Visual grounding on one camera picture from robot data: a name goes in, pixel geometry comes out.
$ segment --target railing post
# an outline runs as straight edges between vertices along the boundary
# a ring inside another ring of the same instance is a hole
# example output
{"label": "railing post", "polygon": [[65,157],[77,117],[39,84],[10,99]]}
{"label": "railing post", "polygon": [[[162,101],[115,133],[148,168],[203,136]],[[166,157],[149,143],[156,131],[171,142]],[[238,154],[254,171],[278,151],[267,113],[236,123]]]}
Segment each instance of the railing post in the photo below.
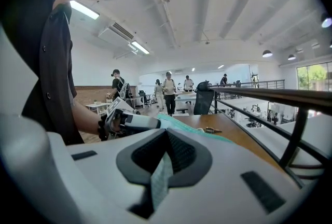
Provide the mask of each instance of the railing post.
{"label": "railing post", "polygon": [[280,167],[285,168],[286,166],[288,166],[289,162],[291,161],[295,153],[295,150],[297,148],[297,144],[300,142],[302,133],[306,127],[307,117],[308,117],[308,111],[299,108],[292,136],[290,137],[286,150],[279,162]]}
{"label": "railing post", "polygon": [[218,96],[218,93],[215,91],[214,92],[214,114],[218,113],[218,110],[217,110],[217,105],[218,105],[217,96]]}

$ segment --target wooden tabletop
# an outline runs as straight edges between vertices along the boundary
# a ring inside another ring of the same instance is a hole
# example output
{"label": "wooden tabletop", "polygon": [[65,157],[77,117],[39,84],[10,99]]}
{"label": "wooden tabletop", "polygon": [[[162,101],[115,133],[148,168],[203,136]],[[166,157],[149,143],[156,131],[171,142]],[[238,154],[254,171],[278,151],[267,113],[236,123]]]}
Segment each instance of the wooden tabletop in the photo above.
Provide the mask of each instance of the wooden tabletop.
{"label": "wooden tabletop", "polygon": [[249,135],[247,135],[246,132],[224,114],[174,116],[174,118],[194,128],[205,129],[206,127],[211,127],[222,130],[222,133],[216,133],[215,135],[223,136],[248,149],[283,172],[282,168],[265,152],[265,150],[263,150]]}

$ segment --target window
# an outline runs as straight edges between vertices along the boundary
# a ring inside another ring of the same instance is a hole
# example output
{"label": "window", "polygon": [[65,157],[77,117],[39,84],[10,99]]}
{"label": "window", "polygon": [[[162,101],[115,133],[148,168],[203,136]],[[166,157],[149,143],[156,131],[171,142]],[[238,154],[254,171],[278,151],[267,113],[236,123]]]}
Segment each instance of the window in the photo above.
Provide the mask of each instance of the window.
{"label": "window", "polygon": [[297,88],[332,91],[332,62],[298,67]]}

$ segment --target chair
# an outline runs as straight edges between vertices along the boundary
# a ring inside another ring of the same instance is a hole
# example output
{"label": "chair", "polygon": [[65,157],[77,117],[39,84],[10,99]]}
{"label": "chair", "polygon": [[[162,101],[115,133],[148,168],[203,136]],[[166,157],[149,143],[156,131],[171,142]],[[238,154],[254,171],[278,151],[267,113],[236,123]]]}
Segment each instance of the chair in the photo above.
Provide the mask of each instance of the chair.
{"label": "chair", "polygon": [[[203,115],[209,114],[209,109],[214,97],[214,91],[209,89],[209,82],[204,81],[197,85],[196,91],[196,102],[195,107],[193,108],[194,115]],[[185,113],[188,110],[187,108],[180,108],[176,111],[181,111]]]}
{"label": "chair", "polygon": [[143,90],[139,91],[139,95],[142,97],[141,98],[141,102],[143,102],[143,100],[144,100],[144,105],[146,105],[146,106],[149,107],[151,105],[151,99],[148,99],[146,97],[146,94],[145,94],[145,92]]}

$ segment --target black railing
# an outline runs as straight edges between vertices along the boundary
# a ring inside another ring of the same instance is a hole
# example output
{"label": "black railing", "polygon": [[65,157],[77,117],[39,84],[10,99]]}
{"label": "black railing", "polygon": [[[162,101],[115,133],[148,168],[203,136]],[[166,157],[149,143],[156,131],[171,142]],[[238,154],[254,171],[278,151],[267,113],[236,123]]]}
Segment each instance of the black railing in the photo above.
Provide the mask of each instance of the black railing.
{"label": "black railing", "polygon": [[[285,139],[289,140],[288,145],[286,147],[285,152],[282,157],[279,159],[268,147],[266,147],[262,142],[260,142],[256,137],[254,137],[250,132],[245,130],[245,132],[255,140],[278,164],[279,166],[290,175],[293,180],[297,183],[297,185],[301,188],[304,186],[301,179],[295,175],[295,173],[290,170],[291,162],[295,156],[297,148],[300,148],[307,152],[309,155],[317,159],[323,168],[326,168],[329,163],[329,157],[312,146],[311,144],[303,141],[301,139],[303,131],[306,126],[308,110],[316,110],[320,111],[323,114],[332,115],[332,93],[331,92],[323,92],[323,91],[299,91],[299,90],[261,90],[261,89],[252,89],[252,88],[226,88],[220,86],[212,86],[210,87],[215,92],[215,100],[212,105],[214,108],[214,113],[221,113],[218,109],[218,102],[224,104],[225,106],[232,108],[235,111],[238,111],[250,119],[265,125],[272,131],[278,133]],[[295,106],[299,108],[298,114],[296,116],[296,123],[292,133],[285,131],[284,129],[276,126],[265,119],[259,118],[250,112],[247,112],[243,109],[235,107],[229,103],[226,103],[224,100],[218,99],[219,93],[229,93],[238,96],[247,96],[253,97],[260,100],[266,100],[271,102],[277,102],[282,104],[287,104],[290,106]]]}
{"label": "black railing", "polygon": [[[226,85],[216,85],[211,87],[225,87],[225,88],[251,88],[251,89],[284,89],[285,80],[271,80],[271,81],[260,81],[260,82],[246,82],[246,83],[233,83]],[[228,92],[219,92],[219,100],[231,100],[238,99],[239,95],[231,94]]]}

